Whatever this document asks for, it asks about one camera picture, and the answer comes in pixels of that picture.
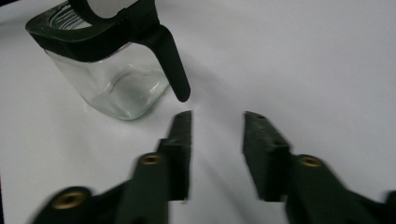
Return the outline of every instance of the white table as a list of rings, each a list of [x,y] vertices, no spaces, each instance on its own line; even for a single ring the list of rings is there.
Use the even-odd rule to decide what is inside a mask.
[[[193,110],[191,199],[170,223],[288,223],[259,201],[241,154],[243,113],[263,114],[351,189],[396,189],[396,3],[391,0],[158,0],[191,98],[171,90],[125,122],[88,107],[24,30],[56,0],[0,7],[0,167],[7,224],[28,223],[52,193],[96,193],[127,179],[171,118]]]

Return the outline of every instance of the white backdrop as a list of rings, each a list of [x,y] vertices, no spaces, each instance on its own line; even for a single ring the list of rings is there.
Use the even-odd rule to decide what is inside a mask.
[[[7,224],[28,223],[53,192],[110,189],[153,151],[171,118],[193,110],[191,199],[170,223],[287,223],[258,200],[242,150],[243,113],[263,114],[351,189],[396,189],[396,2],[158,0],[191,83],[147,115],[120,121],[88,107],[24,30],[59,0],[0,7],[0,172]]]

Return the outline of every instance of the brass screw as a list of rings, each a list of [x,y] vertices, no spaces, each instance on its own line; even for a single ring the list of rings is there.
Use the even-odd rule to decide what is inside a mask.
[[[52,207],[55,209],[74,208],[82,204],[86,199],[87,195],[82,191],[72,191],[58,197],[53,202]]]
[[[145,165],[154,165],[160,163],[161,157],[157,155],[148,155],[142,158],[142,163]]]
[[[310,167],[319,167],[321,166],[321,162],[318,159],[315,159],[313,157],[301,157],[300,162],[305,165],[305,166],[310,166]]]

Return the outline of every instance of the white surface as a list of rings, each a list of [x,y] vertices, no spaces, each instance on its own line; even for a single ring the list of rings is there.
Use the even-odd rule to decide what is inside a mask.
[[[396,189],[396,3],[368,0],[162,0],[191,82],[124,122],[89,108],[24,30],[57,5],[0,7],[0,166],[7,224],[27,223],[53,192],[102,192],[128,178],[171,118],[193,110],[191,200],[170,223],[287,223],[257,199],[241,154],[243,112],[263,114],[297,154],[325,160],[381,200]]]

